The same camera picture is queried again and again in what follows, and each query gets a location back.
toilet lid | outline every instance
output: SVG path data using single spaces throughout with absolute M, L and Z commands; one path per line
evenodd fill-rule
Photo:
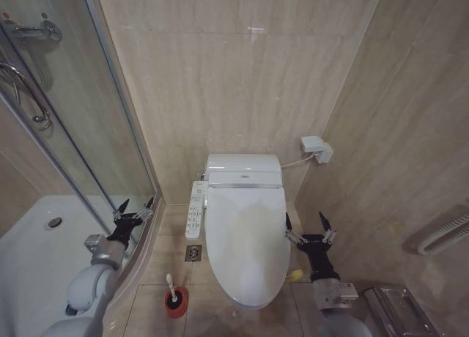
M 278 294 L 289 266 L 283 188 L 209 188 L 207 252 L 224 291 L 262 308 Z

power cord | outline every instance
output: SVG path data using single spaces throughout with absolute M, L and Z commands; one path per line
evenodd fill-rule
M 314 153 L 309 155 L 306 159 L 298 160 L 298 161 L 295 161 L 294 163 L 285 163 L 284 165 L 281 165 L 281 167 L 284 169 L 286 167 L 294 166 L 299 163 L 304 163 L 305 161 L 311 160 L 313 157 L 314 157 Z

toilet brush holder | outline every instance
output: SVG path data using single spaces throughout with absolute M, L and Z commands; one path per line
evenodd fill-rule
M 164 297 L 164 307 L 172 319 L 179 319 L 188 310 L 189 294 L 185 287 L 174 287 L 171 274 L 166 275 L 169 291 Z

tiled floor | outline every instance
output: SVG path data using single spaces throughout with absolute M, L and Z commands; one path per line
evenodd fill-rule
M 317 336 L 319 313 L 314 306 L 309 274 L 284 284 L 275 300 L 260 311 L 233 306 L 216 282 L 203 238 L 202 260 L 184 262 L 187 206 L 167 206 L 150 263 L 121 318 L 107 337 L 150 336 Z M 294 207 L 288 207 L 293 229 L 301 232 Z M 306 256 L 292 248 L 291 269 L 309 269 Z M 170 319 L 163 298 L 166 273 L 189 291 L 189 308 L 180 319 Z

toilet seat control panel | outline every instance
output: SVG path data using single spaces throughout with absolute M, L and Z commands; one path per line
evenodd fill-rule
M 189 203 L 188 222 L 185 225 L 185 237 L 196 240 L 200 235 L 204 201 L 207 194 L 207 181 L 195 181 L 192 184 L 191 202 Z

